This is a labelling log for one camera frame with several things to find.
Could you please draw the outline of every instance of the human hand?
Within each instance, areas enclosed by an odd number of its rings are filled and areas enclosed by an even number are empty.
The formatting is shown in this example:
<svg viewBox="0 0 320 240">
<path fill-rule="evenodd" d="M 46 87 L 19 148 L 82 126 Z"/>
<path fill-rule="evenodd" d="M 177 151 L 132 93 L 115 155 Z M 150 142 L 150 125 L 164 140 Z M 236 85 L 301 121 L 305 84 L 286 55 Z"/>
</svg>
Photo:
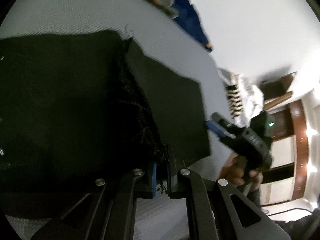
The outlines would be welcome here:
<svg viewBox="0 0 320 240">
<path fill-rule="evenodd" d="M 243 179 L 244 170 L 237 166 L 238 156 L 233 157 L 232 165 L 229 167 L 224 167 L 221 175 L 222 178 L 227 179 L 235 187 L 242 186 L 245 181 Z M 254 191 L 259 188 L 259 185 L 262 183 L 263 175 L 259 170 L 251 170 L 249 172 L 249 177 L 252 178 L 252 187 L 250 191 Z"/>
</svg>

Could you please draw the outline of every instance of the white mattress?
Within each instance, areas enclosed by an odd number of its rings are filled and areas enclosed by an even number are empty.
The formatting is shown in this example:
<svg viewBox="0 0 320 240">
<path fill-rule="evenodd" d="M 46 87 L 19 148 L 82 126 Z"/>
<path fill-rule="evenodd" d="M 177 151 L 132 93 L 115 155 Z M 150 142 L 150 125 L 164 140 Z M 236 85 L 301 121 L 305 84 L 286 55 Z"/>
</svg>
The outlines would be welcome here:
<svg viewBox="0 0 320 240">
<path fill-rule="evenodd" d="M 133 36 L 147 56 L 199 82 L 207 119 L 213 112 L 230 118 L 222 81 L 209 54 L 145 0 L 17 0 L 0 26 L 0 39 L 106 29 Z M 205 178 L 216 179 L 230 150 L 214 135 L 209 138 L 212 155 L 192 168 Z M 187 224 L 184 200 L 170 200 L 167 195 L 139 200 L 134 239 L 185 239 Z"/>
</svg>

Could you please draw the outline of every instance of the black cloth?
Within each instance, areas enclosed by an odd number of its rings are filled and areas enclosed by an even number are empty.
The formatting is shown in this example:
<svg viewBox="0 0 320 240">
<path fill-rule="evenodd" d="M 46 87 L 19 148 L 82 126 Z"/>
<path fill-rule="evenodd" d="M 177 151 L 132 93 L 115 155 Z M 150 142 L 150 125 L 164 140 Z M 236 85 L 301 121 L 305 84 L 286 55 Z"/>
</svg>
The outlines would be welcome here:
<svg viewBox="0 0 320 240">
<path fill-rule="evenodd" d="M 261 208 L 260 205 L 260 189 L 256 189 L 252 192 L 249 192 L 247 198 L 255 204 L 258 208 Z"/>
<path fill-rule="evenodd" d="M 292 240 L 319 239 L 320 210 L 315 209 L 312 215 L 303 217 L 296 221 L 275 221 Z"/>
<path fill-rule="evenodd" d="M 81 188 L 153 158 L 166 167 L 129 43 L 113 31 L 0 41 L 2 192 Z"/>
<path fill-rule="evenodd" d="M 188 167 L 209 156 L 200 84 L 146 57 L 135 42 L 130 45 L 127 62 L 144 91 L 161 141 L 172 145 L 175 158 Z"/>
</svg>

